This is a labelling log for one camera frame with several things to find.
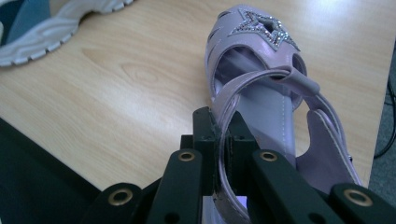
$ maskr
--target white sneaker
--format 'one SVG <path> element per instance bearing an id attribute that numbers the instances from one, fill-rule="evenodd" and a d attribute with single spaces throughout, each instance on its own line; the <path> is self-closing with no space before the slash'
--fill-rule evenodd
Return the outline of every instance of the white sneaker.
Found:
<path id="1" fill-rule="evenodd" d="M 134 0 L 0 0 L 0 67 L 59 48 L 89 12 L 110 13 Z"/>

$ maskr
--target wooden table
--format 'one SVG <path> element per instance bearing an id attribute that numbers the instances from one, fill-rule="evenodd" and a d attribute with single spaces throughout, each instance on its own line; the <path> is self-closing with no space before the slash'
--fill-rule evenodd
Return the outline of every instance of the wooden table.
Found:
<path id="1" fill-rule="evenodd" d="M 346 130 L 368 185 L 395 40 L 396 2 L 247 1 L 285 24 Z M 0 69 L 0 117 L 97 188 L 163 174 L 192 112 L 210 104 L 207 36 L 237 1 L 138 0 L 91 15 L 45 58 Z M 306 106 L 296 112 L 300 153 Z"/>

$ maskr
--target brass grommet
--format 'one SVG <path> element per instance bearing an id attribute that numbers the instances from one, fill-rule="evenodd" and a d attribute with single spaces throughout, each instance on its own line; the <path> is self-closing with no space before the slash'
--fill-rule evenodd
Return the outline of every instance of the brass grommet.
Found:
<path id="1" fill-rule="evenodd" d="M 120 206 L 131 201 L 133 194 L 130 189 L 117 189 L 108 196 L 108 203 Z"/>
<path id="2" fill-rule="evenodd" d="M 373 200 L 371 200 L 367 194 L 356 189 L 345 189 L 344 196 L 346 196 L 346 198 L 351 202 L 363 207 L 369 207 L 373 205 Z"/>
<path id="3" fill-rule="evenodd" d="M 192 161 L 194 158 L 195 155 L 192 152 L 182 152 L 178 154 L 178 159 L 181 161 Z"/>
<path id="4" fill-rule="evenodd" d="M 260 153 L 260 157 L 265 161 L 276 161 L 277 155 L 272 152 L 262 152 Z"/>

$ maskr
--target lavender sandal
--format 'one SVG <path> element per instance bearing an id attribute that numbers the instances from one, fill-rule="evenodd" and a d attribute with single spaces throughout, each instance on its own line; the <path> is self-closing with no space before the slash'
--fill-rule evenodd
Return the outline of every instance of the lavender sandal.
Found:
<path id="1" fill-rule="evenodd" d="M 250 223 L 243 199 L 236 198 L 224 167 L 225 133 L 233 113 L 241 113 L 260 148 L 278 151 L 314 188 L 329 193 L 337 183 L 360 184 L 347 153 L 344 131 L 334 109 L 306 76 L 299 49 L 281 22 L 254 7 L 239 5 L 219 14 L 209 35 L 205 69 L 211 112 L 219 129 L 221 188 L 206 199 L 206 220 Z M 295 157 L 293 109 L 308 104 L 310 147 Z"/>

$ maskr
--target rhinestone star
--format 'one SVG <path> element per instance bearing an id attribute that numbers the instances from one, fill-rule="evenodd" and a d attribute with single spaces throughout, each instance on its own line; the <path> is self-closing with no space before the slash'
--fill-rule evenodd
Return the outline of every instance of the rhinestone star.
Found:
<path id="1" fill-rule="evenodd" d="M 241 13 L 244 21 L 233 29 L 230 35 L 253 33 L 261 36 L 274 51 L 279 49 L 279 46 L 283 41 L 293 45 L 297 50 L 299 50 L 297 44 L 283 29 L 282 23 L 278 19 L 263 16 L 244 9 L 239 9 L 239 12 Z"/>

